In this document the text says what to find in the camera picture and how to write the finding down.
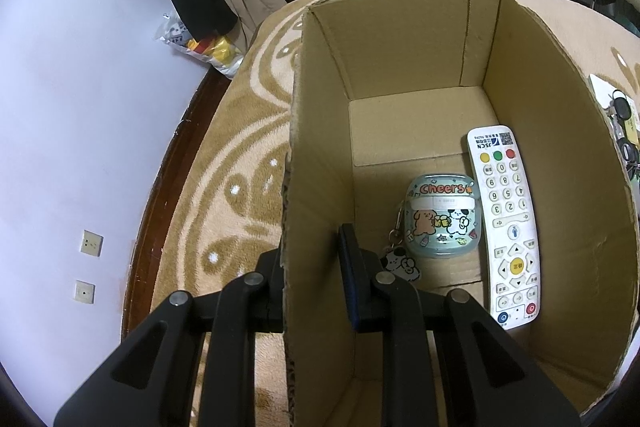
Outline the dog keychain charm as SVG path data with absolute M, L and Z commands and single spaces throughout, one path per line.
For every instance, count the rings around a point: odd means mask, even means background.
M 416 260 L 408 254 L 404 244 L 404 208 L 399 205 L 393 228 L 387 235 L 387 245 L 381 258 L 382 267 L 410 283 L 420 280 L 421 272 L 416 265 Z

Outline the white tv remote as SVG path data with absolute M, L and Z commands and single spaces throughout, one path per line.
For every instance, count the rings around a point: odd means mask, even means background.
M 489 313 L 516 329 L 540 308 L 538 234 L 522 155 L 501 124 L 472 129 L 466 139 L 482 204 Z

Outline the cartoon earbuds case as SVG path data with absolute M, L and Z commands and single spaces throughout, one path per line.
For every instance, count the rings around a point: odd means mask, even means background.
M 456 257 L 472 251 L 482 236 L 482 204 L 466 174 L 422 174 L 402 203 L 402 239 L 410 255 Z

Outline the cardboard box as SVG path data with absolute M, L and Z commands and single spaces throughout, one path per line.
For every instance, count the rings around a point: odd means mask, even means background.
M 284 180 L 299 426 L 580 426 L 638 319 L 639 225 L 568 0 L 314 0 Z

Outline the bunch of keys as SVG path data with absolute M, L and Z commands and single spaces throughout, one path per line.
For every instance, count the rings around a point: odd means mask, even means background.
M 628 98 L 622 91 L 615 89 L 610 95 L 610 103 L 605 109 L 614 133 L 614 139 L 630 181 L 634 181 L 639 172 L 639 145 L 632 141 L 632 112 Z

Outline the plastic bag with toys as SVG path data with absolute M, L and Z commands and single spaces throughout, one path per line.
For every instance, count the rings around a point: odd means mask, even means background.
M 244 54 L 227 37 L 193 38 L 176 12 L 163 15 L 155 39 L 176 52 L 212 66 L 228 79 L 236 75 L 244 58 Z

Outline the lower wall socket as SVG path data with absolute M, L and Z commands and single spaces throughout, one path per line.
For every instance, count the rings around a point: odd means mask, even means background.
M 75 301 L 85 303 L 86 305 L 93 305 L 95 295 L 96 285 L 80 280 L 75 281 L 73 295 Z

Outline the wall socket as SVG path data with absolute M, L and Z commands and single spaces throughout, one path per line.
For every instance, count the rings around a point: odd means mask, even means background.
M 99 257 L 102 251 L 103 237 L 88 230 L 82 231 L 79 251 L 92 257 Z
M 75 281 L 73 295 L 75 301 L 85 303 L 86 305 L 93 305 L 95 295 L 96 285 L 80 280 Z

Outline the upper wall socket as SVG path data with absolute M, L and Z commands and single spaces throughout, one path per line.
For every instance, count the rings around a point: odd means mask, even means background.
M 103 237 L 88 230 L 82 231 L 79 251 L 92 257 L 99 257 L 102 251 Z

